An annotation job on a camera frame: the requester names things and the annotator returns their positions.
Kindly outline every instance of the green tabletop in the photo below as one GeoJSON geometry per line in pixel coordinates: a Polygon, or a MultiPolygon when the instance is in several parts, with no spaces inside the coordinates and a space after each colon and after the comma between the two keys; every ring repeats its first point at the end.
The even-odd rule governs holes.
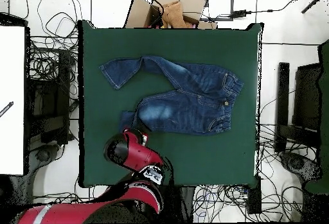
{"type": "Polygon", "coordinates": [[[112,185],[128,173],[103,157],[105,142],[119,132],[121,111],[133,111],[142,98],[173,89],[165,76],[139,71],[120,90],[114,90],[98,68],[114,58],[143,55],[161,56],[171,62],[219,65],[244,82],[233,108],[230,131],[214,136],[149,134],[148,146],[172,162],[175,183],[254,182],[261,24],[252,24],[248,30],[96,29],[86,21],[79,24],[84,79],[84,127],[80,126],[80,137],[84,135],[80,138],[83,186],[112,185]]]}

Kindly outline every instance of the black cable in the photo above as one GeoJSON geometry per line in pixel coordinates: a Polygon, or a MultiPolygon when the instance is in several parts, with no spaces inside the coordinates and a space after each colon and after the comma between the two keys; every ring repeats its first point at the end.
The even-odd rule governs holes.
{"type": "Polygon", "coordinates": [[[28,15],[30,14],[30,9],[29,9],[29,7],[28,7],[28,0],[26,0],[26,7],[27,7],[27,9],[28,9],[28,14],[27,14],[26,17],[24,17],[23,19],[28,18],[28,15]]]}
{"type": "Polygon", "coordinates": [[[76,193],[76,184],[78,183],[78,179],[79,179],[79,174],[78,174],[78,176],[77,176],[77,178],[76,178],[76,180],[75,180],[75,194],[78,196],[78,194],[76,193]]]}
{"type": "Polygon", "coordinates": [[[46,29],[44,29],[43,21],[42,21],[42,19],[41,19],[40,13],[39,13],[39,7],[40,7],[40,4],[41,4],[41,2],[42,2],[42,0],[40,0],[40,2],[39,2],[39,4],[38,4],[38,7],[37,7],[37,13],[38,13],[38,16],[39,16],[39,18],[40,18],[41,26],[42,26],[42,30],[44,31],[44,33],[48,34],[49,36],[51,36],[50,34],[52,34],[52,35],[54,35],[54,36],[56,36],[56,37],[59,37],[59,38],[68,38],[69,36],[72,35],[72,33],[73,33],[74,30],[75,30],[75,26],[74,26],[73,30],[69,33],[69,35],[67,35],[66,37],[61,37],[61,36],[59,36],[59,35],[56,35],[55,33],[51,32],[51,31],[48,29],[48,27],[47,27],[47,25],[50,23],[50,21],[51,21],[52,19],[54,19],[56,16],[60,15],[60,14],[64,14],[64,15],[68,16],[68,17],[69,17],[69,18],[70,18],[70,19],[76,24],[76,22],[77,22],[77,20],[78,20],[78,17],[77,17],[77,14],[76,14],[76,6],[75,6],[75,2],[74,2],[73,0],[71,0],[71,1],[72,1],[72,3],[73,3],[73,8],[74,8],[74,10],[75,10],[75,21],[74,21],[74,20],[72,19],[72,17],[69,16],[67,13],[65,13],[65,12],[59,12],[59,13],[55,14],[50,20],[48,20],[48,22],[47,22],[46,25],[45,25],[45,28],[46,28],[46,29]]]}
{"type": "Polygon", "coordinates": [[[279,9],[279,10],[263,10],[263,11],[248,11],[247,10],[239,10],[239,11],[234,11],[232,14],[228,15],[227,17],[230,18],[240,18],[240,17],[245,17],[247,14],[252,14],[252,13],[262,13],[262,12],[280,12],[284,9],[286,9],[286,7],[288,7],[288,5],[294,1],[297,0],[290,0],[283,8],[279,9]]]}
{"type": "Polygon", "coordinates": [[[160,14],[160,16],[151,24],[151,26],[153,26],[155,23],[157,23],[159,20],[162,19],[163,13],[165,12],[165,9],[163,8],[163,6],[161,5],[161,3],[158,0],[154,0],[157,4],[160,5],[160,7],[162,8],[162,12],[160,14]]]}
{"type": "Polygon", "coordinates": [[[95,188],[96,188],[96,186],[94,186],[94,188],[93,188],[93,198],[95,199],[95,195],[94,195],[94,193],[95,193],[95,188]]]}
{"type": "MultiPolygon", "coordinates": [[[[273,130],[271,130],[270,128],[266,127],[265,125],[261,125],[261,126],[263,126],[266,129],[270,130],[271,132],[273,132],[273,134],[270,134],[269,132],[264,132],[264,131],[261,131],[261,132],[264,132],[264,133],[269,134],[269,135],[272,135],[272,136],[275,136],[276,135],[278,137],[281,137],[280,135],[276,134],[273,130]]],[[[307,146],[307,145],[304,145],[304,144],[300,144],[300,143],[298,143],[296,141],[291,141],[289,139],[282,140],[282,141],[278,141],[278,140],[274,141],[274,140],[272,140],[272,141],[269,141],[268,144],[270,144],[270,142],[272,142],[272,143],[274,143],[274,142],[285,142],[285,143],[291,143],[291,144],[293,144],[291,148],[286,148],[285,149],[285,150],[287,150],[289,152],[293,152],[295,150],[304,150],[304,149],[307,149],[307,154],[305,156],[308,155],[308,149],[310,148],[313,151],[314,157],[316,159],[316,151],[313,149],[313,147],[310,147],[310,146],[307,146]]]]}
{"type": "Polygon", "coordinates": [[[197,214],[197,211],[202,208],[202,209],[210,209],[213,208],[218,200],[218,197],[216,200],[211,201],[211,200],[207,200],[207,196],[208,195],[214,195],[214,193],[210,190],[210,186],[206,186],[206,185],[202,185],[200,186],[200,188],[198,189],[198,191],[195,193],[195,196],[198,196],[196,200],[193,201],[193,211],[192,214],[196,214],[198,217],[200,217],[200,214],[197,214]],[[209,202],[213,202],[213,205],[208,207],[209,202]]]}
{"type": "Polygon", "coordinates": [[[208,17],[210,17],[210,5],[209,5],[209,0],[208,0],[208,17]]]}
{"type": "Polygon", "coordinates": [[[255,11],[255,12],[250,12],[250,13],[260,13],[260,12],[280,12],[284,9],[286,9],[286,7],[288,7],[289,4],[291,4],[292,2],[297,1],[297,0],[290,0],[283,8],[279,9],[279,10],[264,10],[264,11],[255,11]]]}
{"type": "MultiPolygon", "coordinates": [[[[285,191],[288,190],[288,189],[291,189],[291,188],[294,188],[294,189],[298,189],[299,191],[301,191],[302,193],[304,193],[304,190],[302,190],[301,188],[297,187],[297,186],[288,186],[286,187],[284,190],[282,190],[282,193],[281,193],[281,202],[282,202],[282,209],[283,209],[283,212],[285,213],[286,217],[288,218],[289,221],[294,221],[293,219],[290,219],[287,215],[287,212],[286,212],[286,208],[285,208],[285,202],[283,201],[283,195],[285,194],[285,191]]],[[[301,210],[299,208],[296,208],[294,207],[295,210],[297,210],[300,214],[301,214],[301,210]]]]}
{"type": "Polygon", "coordinates": [[[63,195],[63,194],[71,194],[69,192],[62,192],[62,193],[52,193],[52,194],[46,194],[46,195],[42,195],[42,196],[33,196],[33,198],[47,198],[49,196],[57,196],[57,195],[63,195]]]}
{"type": "Polygon", "coordinates": [[[232,199],[232,198],[230,198],[229,196],[228,196],[228,194],[227,194],[227,189],[226,189],[226,187],[224,188],[224,192],[225,192],[225,195],[233,202],[233,203],[235,203],[236,204],[236,206],[238,207],[238,209],[240,210],[240,212],[248,219],[248,220],[250,220],[250,221],[252,221],[252,222],[255,222],[252,218],[250,218],[250,217],[247,217],[247,215],[246,215],[246,213],[244,213],[243,212],[243,210],[241,209],[241,207],[239,206],[239,204],[238,203],[236,203],[236,201],[234,200],[234,199],[232,199]]]}
{"type": "Polygon", "coordinates": [[[70,128],[69,128],[69,132],[71,133],[71,135],[73,135],[73,137],[75,138],[75,140],[77,140],[77,141],[79,142],[79,139],[77,139],[77,138],[75,137],[75,135],[72,133],[72,131],[71,131],[70,128]]]}
{"type": "Polygon", "coordinates": [[[264,107],[262,108],[262,110],[260,111],[260,116],[262,115],[262,112],[263,112],[264,108],[265,108],[268,104],[270,104],[270,103],[276,101],[276,100],[277,100],[278,98],[280,98],[281,96],[279,96],[279,97],[277,97],[276,99],[274,99],[274,100],[268,102],[267,104],[265,104],[265,106],[264,106],[264,107]]]}

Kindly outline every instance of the blue jeans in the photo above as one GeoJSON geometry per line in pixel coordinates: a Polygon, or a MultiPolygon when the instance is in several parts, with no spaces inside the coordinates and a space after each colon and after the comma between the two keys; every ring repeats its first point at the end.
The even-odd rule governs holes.
{"type": "Polygon", "coordinates": [[[120,130],[140,119],[151,131],[213,135],[231,129],[231,113],[243,83],[217,65],[172,63],[158,56],[115,59],[100,66],[115,89],[138,70],[164,74],[175,90],[143,98],[135,112],[122,112],[120,130]]]}

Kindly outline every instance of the cable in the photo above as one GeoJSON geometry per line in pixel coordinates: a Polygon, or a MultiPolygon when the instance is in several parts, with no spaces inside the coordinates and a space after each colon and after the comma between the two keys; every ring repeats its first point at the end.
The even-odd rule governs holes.
{"type": "Polygon", "coordinates": [[[242,214],[247,217],[247,215],[245,215],[245,213],[241,209],[246,206],[244,194],[237,186],[218,185],[216,187],[213,187],[212,185],[201,185],[195,196],[197,198],[193,202],[193,214],[197,216],[198,222],[200,222],[200,220],[203,220],[203,222],[205,222],[207,216],[208,222],[213,222],[216,217],[218,217],[218,220],[220,222],[220,212],[227,206],[239,206],[242,214]],[[224,191],[226,192],[226,194],[224,194],[224,198],[221,198],[220,195],[224,191]],[[215,210],[216,203],[221,205],[221,207],[217,210],[215,210]],[[198,212],[200,208],[204,209],[205,211],[198,212]]]}
{"type": "Polygon", "coordinates": [[[160,19],[162,19],[163,13],[165,12],[165,9],[163,8],[163,6],[161,5],[160,2],[158,2],[157,0],[154,0],[157,4],[160,5],[160,7],[162,8],[162,12],[160,14],[160,16],[151,24],[151,26],[153,26],[155,23],[157,23],[160,19]]]}
{"type": "Polygon", "coordinates": [[[209,6],[209,0],[208,0],[208,18],[210,18],[210,6],[209,6]]]}
{"type": "Polygon", "coordinates": [[[247,14],[252,14],[252,13],[280,12],[280,11],[286,9],[286,7],[288,7],[288,5],[292,2],[294,2],[294,1],[297,1],[297,0],[290,0],[283,8],[281,8],[279,10],[263,10],[263,11],[248,11],[248,12],[247,12],[247,10],[239,10],[239,11],[234,11],[228,17],[230,17],[230,18],[241,18],[241,17],[245,17],[247,14]]]}
{"type": "MultiPolygon", "coordinates": [[[[288,190],[288,189],[291,189],[291,188],[294,188],[294,189],[298,189],[299,191],[301,191],[302,193],[304,193],[304,190],[302,190],[301,188],[297,187],[297,186],[288,186],[287,188],[285,188],[284,190],[282,190],[282,194],[281,194],[281,202],[282,202],[282,209],[283,209],[283,212],[285,213],[286,217],[288,218],[289,221],[294,221],[293,219],[290,219],[287,215],[287,212],[286,212],[286,207],[285,207],[285,202],[283,201],[283,195],[285,194],[285,191],[288,190]]],[[[298,207],[298,206],[295,206],[295,205],[290,205],[290,208],[293,207],[295,208],[295,210],[297,210],[300,214],[302,213],[301,212],[301,209],[298,207]]]]}
{"type": "Polygon", "coordinates": [[[71,133],[71,135],[73,135],[73,137],[75,138],[75,140],[77,140],[77,141],[79,142],[79,139],[77,139],[77,138],[75,137],[75,135],[72,133],[72,131],[71,131],[70,128],[69,128],[69,132],[71,133]]]}
{"type": "Polygon", "coordinates": [[[28,18],[28,15],[30,14],[30,9],[29,9],[29,7],[28,7],[28,0],[26,0],[26,7],[27,7],[27,9],[28,9],[28,14],[27,14],[26,17],[24,17],[23,19],[28,18]]]}
{"type": "Polygon", "coordinates": [[[274,100],[268,102],[267,104],[265,104],[265,106],[264,106],[264,107],[262,108],[262,110],[260,111],[260,116],[262,115],[262,112],[263,112],[264,108],[265,108],[268,104],[270,104],[270,103],[276,101],[278,98],[280,98],[280,97],[282,97],[282,96],[286,96],[286,95],[283,95],[283,94],[282,94],[281,96],[277,97],[276,99],[274,99],[274,100]]]}

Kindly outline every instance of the white surface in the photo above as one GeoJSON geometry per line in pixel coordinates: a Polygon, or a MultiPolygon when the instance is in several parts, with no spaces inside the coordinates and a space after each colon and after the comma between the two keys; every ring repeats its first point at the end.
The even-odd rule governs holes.
{"type": "Polygon", "coordinates": [[[24,57],[23,27],[0,26],[0,174],[23,174],[24,57]]]}
{"type": "MultiPolygon", "coordinates": [[[[258,0],[257,10],[278,10],[290,0],[258,0]]],[[[263,22],[263,42],[321,44],[329,38],[329,0],[321,0],[306,13],[301,11],[312,0],[298,0],[280,12],[258,13],[263,22]]]]}
{"type": "MultiPolygon", "coordinates": [[[[36,9],[40,0],[29,0],[30,15],[27,18],[31,33],[34,35],[44,35],[40,25],[40,19],[36,9]]],[[[45,0],[40,10],[50,18],[59,10],[69,10],[67,0],[55,0],[56,5],[51,4],[52,0],[45,0]]],[[[90,0],[79,0],[82,5],[83,17],[90,19],[91,2],[90,0]]],[[[258,10],[282,8],[290,0],[258,0],[258,10]]],[[[329,39],[328,27],[328,7],[326,0],[322,0],[312,7],[306,14],[302,15],[300,11],[306,7],[311,0],[300,0],[292,3],[286,10],[273,13],[259,13],[257,17],[254,14],[247,15],[241,19],[235,19],[233,22],[219,22],[219,28],[233,28],[244,30],[250,23],[264,22],[265,29],[263,34],[263,42],[275,43],[311,43],[320,44],[329,39]]],[[[25,0],[11,0],[11,11],[14,14],[26,15],[25,0]]],[[[122,27],[127,17],[131,0],[92,0],[92,22],[98,28],[122,27]]],[[[214,0],[210,0],[210,6],[214,5],[214,0]]],[[[222,6],[229,5],[222,1],[222,6]]],[[[256,0],[235,0],[234,10],[256,10],[256,0]]],[[[67,31],[71,28],[68,24],[63,24],[61,31],[67,31]]],[[[290,63],[290,90],[294,88],[294,73],[299,65],[311,64],[318,62],[316,46],[282,46],[282,45],[263,45],[262,49],[262,91],[261,105],[265,105],[275,98],[276,95],[276,79],[279,62],[290,63]]],[[[293,93],[290,95],[289,102],[289,121],[292,117],[292,103],[294,99],[293,93]]],[[[275,102],[265,108],[261,116],[262,123],[273,123],[275,116],[275,102]]],[[[78,111],[72,115],[72,118],[78,117],[78,111]]],[[[71,131],[78,136],[77,121],[71,122],[71,131]]],[[[44,195],[49,193],[74,192],[74,184],[78,175],[78,142],[74,140],[70,142],[65,149],[63,157],[51,163],[50,165],[40,169],[37,173],[34,184],[34,194],[44,195]]],[[[296,175],[285,171],[281,164],[273,161],[270,164],[264,161],[262,171],[271,177],[272,169],[274,170],[271,178],[276,184],[278,193],[281,194],[284,187],[290,185],[300,186],[296,175]]],[[[105,186],[96,187],[95,196],[99,196],[106,189],[105,186]]],[[[81,189],[77,186],[77,192],[80,197],[88,197],[89,190],[81,189]]],[[[262,180],[262,193],[264,196],[274,194],[274,187],[268,180],[262,180]]],[[[292,200],[299,202],[300,194],[297,190],[290,189],[285,193],[285,198],[290,202],[292,200]]],[[[264,204],[263,208],[275,207],[273,204],[264,204]]],[[[278,220],[277,214],[268,214],[272,220],[278,220]]],[[[244,221],[244,217],[236,207],[223,208],[220,213],[221,222],[237,222],[244,221]]]]}
{"type": "Polygon", "coordinates": [[[209,0],[209,7],[205,7],[203,14],[215,18],[218,15],[231,13],[231,0],[209,0]]]}
{"type": "Polygon", "coordinates": [[[0,0],[0,12],[8,12],[8,0],[0,0]]]}

